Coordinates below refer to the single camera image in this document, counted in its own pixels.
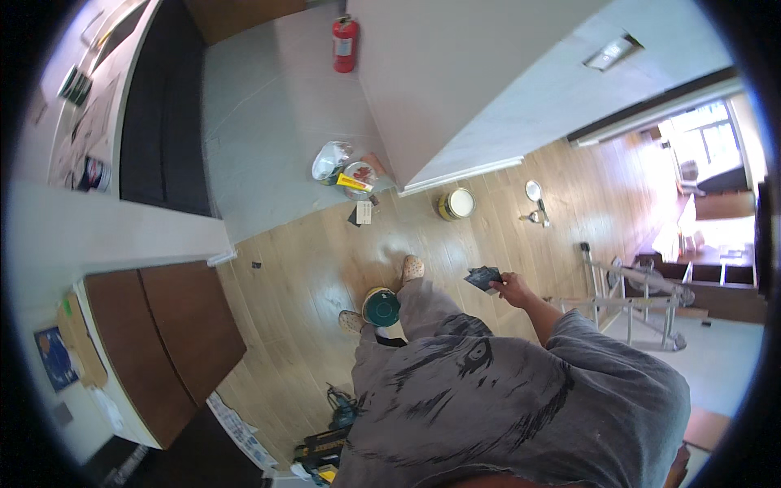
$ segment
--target yellow tube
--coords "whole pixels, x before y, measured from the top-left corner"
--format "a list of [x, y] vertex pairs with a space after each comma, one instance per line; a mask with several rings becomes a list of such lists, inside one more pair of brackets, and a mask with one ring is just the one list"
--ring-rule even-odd
[[363, 190], [363, 191], [371, 191], [372, 188], [374, 188], [373, 185], [370, 185], [368, 183], [363, 183], [362, 181], [358, 181], [355, 178], [347, 176], [344, 173], [339, 174], [337, 185], [341, 185], [347, 188], [352, 188], [353, 190]]

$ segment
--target box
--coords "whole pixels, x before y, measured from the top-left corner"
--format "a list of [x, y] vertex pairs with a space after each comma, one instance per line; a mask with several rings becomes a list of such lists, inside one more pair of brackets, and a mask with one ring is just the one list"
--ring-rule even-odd
[[65, 347], [76, 353], [81, 362], [81, 383], [84, 386], [97, 388], [105, 385], [109, 377], [89, 336], [87, 324], [84, 323], [84, 316], [81, 314], [79, 299], [74, 292], [68, 293], [62, 300], [57, 310], [57, 326]]

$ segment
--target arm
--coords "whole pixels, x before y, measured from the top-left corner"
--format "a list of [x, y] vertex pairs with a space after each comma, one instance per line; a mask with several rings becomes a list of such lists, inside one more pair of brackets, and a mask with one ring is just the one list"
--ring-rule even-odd
[[545, 347], [553, 333], [553, 325], [564, 314], [535, 295], [521, 276], [506, 272], [502, 273], [501, 280], [504, 283], [491, 281], [491, 287], [499, 291], [499, 298], [504, 298], [513, 307], [526, 311], [540, 344]]

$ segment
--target green paint can lid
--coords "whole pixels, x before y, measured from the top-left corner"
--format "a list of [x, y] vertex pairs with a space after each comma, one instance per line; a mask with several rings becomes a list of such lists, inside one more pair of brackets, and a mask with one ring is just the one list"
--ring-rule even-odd
[[363, 319], [378, 327], [390, 327], [398, 322], [400, 308], [394, 292], [383, 287], [372, 288], [363, 301]]

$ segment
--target gray t-shirt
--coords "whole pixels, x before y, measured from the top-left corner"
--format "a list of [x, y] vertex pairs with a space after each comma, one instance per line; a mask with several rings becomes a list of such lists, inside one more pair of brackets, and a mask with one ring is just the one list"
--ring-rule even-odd
[[686, 380], [578, 311], [547, 350], [466, 314], [435, 337], [356, 352], [359, 415], [333, 485], [428, 488], [483, 472], [659, 488], [690, 413]]

